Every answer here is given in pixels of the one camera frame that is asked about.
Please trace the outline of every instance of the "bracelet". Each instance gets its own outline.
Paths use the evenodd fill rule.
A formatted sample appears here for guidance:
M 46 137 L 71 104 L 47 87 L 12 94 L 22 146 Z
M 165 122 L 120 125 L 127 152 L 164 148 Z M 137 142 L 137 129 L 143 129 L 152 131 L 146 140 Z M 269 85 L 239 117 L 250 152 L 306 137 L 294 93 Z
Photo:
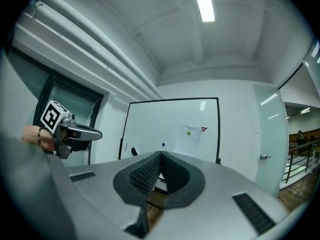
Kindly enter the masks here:
M 40 145 L 40 147 L 41 147 L 42 149 L 44 149 L 44 148 L 42 147 L 41 142 L 40 142 L 40 132 L 41 132 L 41 130 L 42 130 L 43 128 L 45 128 L 45 127 L 40 126 L 40 128 L 39 128 L 39 130 L 38 130 L 38 143 L 39 143 L 39 145 Z

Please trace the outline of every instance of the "black window frame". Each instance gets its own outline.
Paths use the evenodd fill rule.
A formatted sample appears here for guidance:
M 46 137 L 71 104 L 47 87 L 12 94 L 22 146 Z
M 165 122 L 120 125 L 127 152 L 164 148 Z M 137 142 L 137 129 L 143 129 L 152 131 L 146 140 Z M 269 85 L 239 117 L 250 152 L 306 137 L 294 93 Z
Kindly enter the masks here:
M 45 111 L 45 108 L 47 106 L 47 103 L 49 101 L 50 93 L 53 89 L 53 87 L 60 86 L 64 89 L 67 89 L 71 92 L 76 93 L 77 95 L 81 95 L 89 100 L 92 100 L 95 102 L 95 105 L 93 107 L 92 115 L 91 115 L 91 121 L 90 121 L 90 127 L 95 127 L 99 108 L 101 105 L 101 101 L 104 97 L 103 94 L 100 94 L 94 90 L 91 90 L 90 88 L 75 82 L 71 80 L 70 78 L 66 77 L 65 75 L 62 75 L 58 73 L 55 69 L 52 69 L 50 67 L 45 66 L 44 64 L 40 63 L 39 61 L 33 59 L 32 57 L 28 56 L 24 52 L 20 51 L 19 49 L 11 46 L 10 51 L 17 54 L 18 56 L 22 57 L 24 60 L 28 61 L 29 63 L 35 65 L 36 67 L 40 68 L 41 70 L 46 71 L 49 76 L 46 79 L 44 86 L 42 87 L 41 93 L 38 98 L 38 103 L 35 107 L 35 112 L 33 116 L 33 125 L 34 126 L 43 126 L 41 122 L 41 115 Z M 88 154 L 88 165 L 91 164 L 91 145 L 89 147 L 89 154 Z

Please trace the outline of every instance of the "white ceiling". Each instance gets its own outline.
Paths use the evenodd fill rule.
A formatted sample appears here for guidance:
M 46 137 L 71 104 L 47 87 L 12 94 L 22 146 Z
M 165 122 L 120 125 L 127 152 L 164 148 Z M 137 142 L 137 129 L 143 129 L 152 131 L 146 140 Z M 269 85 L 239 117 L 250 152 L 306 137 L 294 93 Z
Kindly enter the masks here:
M 99 1 L 144 46 L 162 78 L 225 69 L 227 79 L 237 79 L 243 69 L 248 80 L 277 85 L 297 68 L 312 36 L 288 0 L 212 0 L 214 22 L 202 22 L 196 0 Z

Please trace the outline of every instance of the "vent slot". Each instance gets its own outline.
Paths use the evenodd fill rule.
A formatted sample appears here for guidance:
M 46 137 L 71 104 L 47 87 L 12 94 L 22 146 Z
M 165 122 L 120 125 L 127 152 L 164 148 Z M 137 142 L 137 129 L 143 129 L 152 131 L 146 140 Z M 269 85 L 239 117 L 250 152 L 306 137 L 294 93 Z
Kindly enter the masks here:
M 69 176 L 72 182 L 82 181 L 91 177 L 96 176 L 92 171 L 83 172 L 80 174 Z
M 232 198 L 259 235 L 275 226 L 275 223 L 246 193 L 234 195 Z

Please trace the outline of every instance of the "whiteboard frame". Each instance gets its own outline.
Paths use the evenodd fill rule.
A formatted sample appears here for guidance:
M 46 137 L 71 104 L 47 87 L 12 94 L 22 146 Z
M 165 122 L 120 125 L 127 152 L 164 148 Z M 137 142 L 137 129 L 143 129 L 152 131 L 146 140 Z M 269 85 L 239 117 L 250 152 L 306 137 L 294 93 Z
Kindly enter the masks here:
M 216 109 L 217 109 L 217 113 L 218 113 L 218 140 L 217 140 L 217 146 L 216 146 L 215 163 L 221 165 L 221 159 L 219 158 L 221 127 L 220 127 L 220 107 L 219 107 L 219 98 L 218 97 L 171 98 L 171 99 L 157 99 L 157 100 L 146 100 L 146 101 L 131 102 L 129 104 L 128 112 L 126 113 L 126 118 L 125 118 L 123 133 L 122 133 L 122 138 L 120 139 L 118 160 L 121 160 L 122 143 L 123 143 L 123 139 L 124 139 L 124 136 L 125 136 L 127 119 L 128 119 L 128 115 L 129 115 L 129 110 L 130 110 L 131 104 L 151 103 L 151 102 L 189 101 L 189 100 L 216 100 Z

